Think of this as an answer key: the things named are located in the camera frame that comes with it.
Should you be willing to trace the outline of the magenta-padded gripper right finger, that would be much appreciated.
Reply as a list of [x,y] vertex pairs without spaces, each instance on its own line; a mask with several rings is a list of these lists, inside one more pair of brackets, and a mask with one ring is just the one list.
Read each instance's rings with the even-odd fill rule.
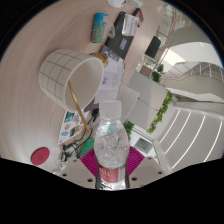
[[134,147],[130,148],[126,161],[125,183],[127,189],[143,187],[165,176],[165,172],[153,157],[144,157]]

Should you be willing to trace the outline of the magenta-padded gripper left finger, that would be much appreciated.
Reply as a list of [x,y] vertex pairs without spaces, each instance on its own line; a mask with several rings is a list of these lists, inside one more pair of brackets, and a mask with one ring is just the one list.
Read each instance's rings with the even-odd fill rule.
[[89,150],[80,159],[72,159],[62,170],[61,177],[81,187],[95,189],[99,176],[94,150]]

